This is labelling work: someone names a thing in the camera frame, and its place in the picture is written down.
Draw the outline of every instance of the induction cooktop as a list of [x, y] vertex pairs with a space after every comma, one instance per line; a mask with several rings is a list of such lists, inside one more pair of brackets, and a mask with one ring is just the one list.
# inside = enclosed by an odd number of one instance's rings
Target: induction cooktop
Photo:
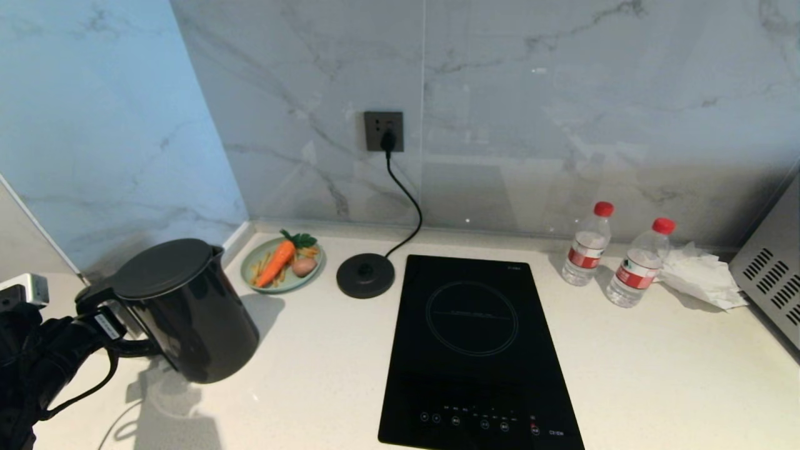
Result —
[[408, 257], [378, 439], [584, 449], [527, 264]]

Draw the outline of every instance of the white tissue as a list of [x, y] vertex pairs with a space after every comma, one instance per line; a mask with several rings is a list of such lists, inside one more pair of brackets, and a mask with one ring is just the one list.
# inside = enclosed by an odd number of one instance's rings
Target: white tissue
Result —
[[670, 252], [658, 281], [722, 309], [747, 305], [728, 264], [697, 249], [694, 243]]

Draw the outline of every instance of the plate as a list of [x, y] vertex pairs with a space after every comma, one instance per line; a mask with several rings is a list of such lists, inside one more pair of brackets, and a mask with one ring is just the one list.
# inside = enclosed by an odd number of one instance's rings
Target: plate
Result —
[[275, 253], [275, 249], [278, 248], [278, 245], [285, 240], [285, 238], [276, 238], [259, 245], [253, 251], [251, 251], [242, 262], [242, 279], [245, 283], [247, 283], [247, 286], [254, 291], [261, 292], [262, 294], [279, 294], [281, 292], [297, 289], [303, 284], [310, 282], [317, 275], [317, 273], [320, 272], [322, 266], [325, 265], [325, 251], [322, 249], [322, 246], [317, 243], [319, 253], [314, 256], [314, 259], [317, 261], [317, 267], [315, 267], [310, 274], [300, 278], [295, 275], [294, 272], [292, 272], [290, 267], [286, 269], [286, 278], [277, 287], [271, 287], [271, 285], [267, 285], [266, 287], [258, 287], [250, 284], [250, 280], [253, 279], [253, 276], [255, 275], [255, 271], [253, 270], [252, 266], [263, 259], [267, 252]]

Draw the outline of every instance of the plastic water bottle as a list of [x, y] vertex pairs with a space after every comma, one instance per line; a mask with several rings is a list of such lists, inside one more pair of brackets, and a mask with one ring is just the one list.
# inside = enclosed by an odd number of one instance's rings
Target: plastic water bottle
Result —
[[638, 305], [670, 253], [669, 236], [674, 230], [675, 222], [659, 217], [653, 222], [652, 230], [634, 239], [626, 258], [617, 269], [617, 275], [606, 288], [609, 300], [620, 307]]
[[574, 286], [586, 286], [597, 273], [600, 257], [611, 241], [608, 218], [614, 213], [614, 205], [598, 202], [594, 214], [578, 225], [575, 240], [561, 269], [561, 276]]

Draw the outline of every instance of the electric kettle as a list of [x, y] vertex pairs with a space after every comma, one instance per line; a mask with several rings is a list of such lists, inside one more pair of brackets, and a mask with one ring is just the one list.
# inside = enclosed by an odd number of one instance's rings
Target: electric kettle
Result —
[[222, 271], [224, 250], [200, 239], [151, 247], [115, 274], [81, 291], [78, 314], [106, 301], [123, 305], [146, 340], [119, 340], [122, 357], [163, 354], [187, 380], [213, 383], [255, 353], [258, 329]]

